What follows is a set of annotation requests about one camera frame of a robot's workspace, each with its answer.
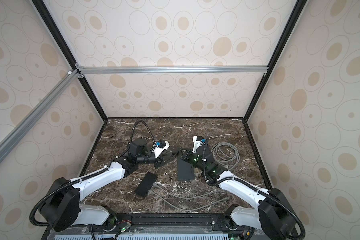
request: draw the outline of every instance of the wallpaper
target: wallpaper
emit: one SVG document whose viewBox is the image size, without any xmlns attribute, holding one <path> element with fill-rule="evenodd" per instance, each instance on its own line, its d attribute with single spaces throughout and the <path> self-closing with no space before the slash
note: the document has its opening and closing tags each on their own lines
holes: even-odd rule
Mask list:
<svg viewBox="0 0 360 240">
<path fill-rule="evenodd" d="M 80 86 L 74 80 L 0 164 L 0 240 L 39 240 L 45 227 L 29 212 L 54 180 L 80 173 L 103 123 Z"/>
<path fill-rule="evenodd" d="M 296 0 L 45 0 L 82 66 L 267 65 Z"/>
<path fill-rule="evenodd" d="M 262 73 L 87 74 L 108 117 L 242 117 Z"/>
<path fill-rule="evenodd" d="M 360 0 L 313 0 L 249 120 L 308 240 L 360 240 Z"/>
<path fill-rule="evenodd" d="M 0 142 L 68 69 L 33 7 L 0 1 Z"/>
</svg>

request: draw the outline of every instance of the brown marble surface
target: brown marble surface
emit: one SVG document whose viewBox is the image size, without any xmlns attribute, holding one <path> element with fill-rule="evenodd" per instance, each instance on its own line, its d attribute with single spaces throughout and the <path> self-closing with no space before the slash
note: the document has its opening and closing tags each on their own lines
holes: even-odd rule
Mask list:
<svg viewBox="0 0 360 240">
<path fill-rule="evenodd" d="M 108 164 L 110 159 L 125 150 L 135 121 L 136 119 L 109 120 L 87 168 L 87 174 Z M 211 146 L 218 142 L 229 142 L 235 145 L 240 153 L 240 162 L 232 172 L 254 185 L 265 187 L 240 119 L 147 119 L 146 122 L 156 141 L 165 139 L 170 143 L 169 151 L 173 151 L 178 147 L 193 148 L 192 137 L 194 135 L 206 136 L 210 134 Z M 139 124 L 136 128 L 134 139 L 138 137 L 144 137 L 150 141 L 150 138 L 148 138 L 149 133 L 143 124 Z M 174 209 L 153 194 L 148 194 L 145 199 L 142 199 L 134 193 L 134 190 L 148 171 L 158 176 L 156 182 L 158 185 L 175 195 L 194 197 L 218 190 L 217 187 L 210 187 L 205 184 L 202 177 L 198 177 L 201 173 L 197 169 L 195 170 L 197 176 L 195 180 L 177 181 L 177 161 L 174 160 L 157 170 L 153 164 L 139 165 L 139 169 L 133 174 L 106 185 L 89 195 L 83 202 L 90 205 L 108 205 L 116 213 L 184 212 Z M 157 187 L 152 187 L 152 190 L 182 209 L 196 209 L 229 197 L 227 200 L 195 211 L 199 213 L 224 212 L 231 204 L 250 207 L 243 200 L 227 191 L 196 199 L 179 199 L 168 195 Z"/>
</svg>

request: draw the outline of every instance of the patterned wall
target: patterned wall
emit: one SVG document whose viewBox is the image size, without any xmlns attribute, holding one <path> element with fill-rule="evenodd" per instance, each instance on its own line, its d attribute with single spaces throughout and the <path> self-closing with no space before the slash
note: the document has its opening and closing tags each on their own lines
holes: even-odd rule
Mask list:
<svg viewBox="0 0 360 240">
<path fill-rule="evenodd" d="M 250 118 L 307 239 L 360 239 L 360 0 L 313 0 Z"/>
<path fill-rule="evenodd" d="M 87 74 L 108 117 L 242 117 L 262 73 Z"/>
<path fill-rule="evenodd" d="M 68 69 L 33 7 L 0 1 L 0 142 Z"/>
<path fill-rule="evenodd" d="M 82 66 L 267 65 L 296 0 L 45 0 Z"/>
<path fill-rule="evenodd" d="M 101 126 L 74 80 L 0 164 L 0 240 L 41 238 L 29 212 L 54 180 L 77 177 Z"/>
</svg>

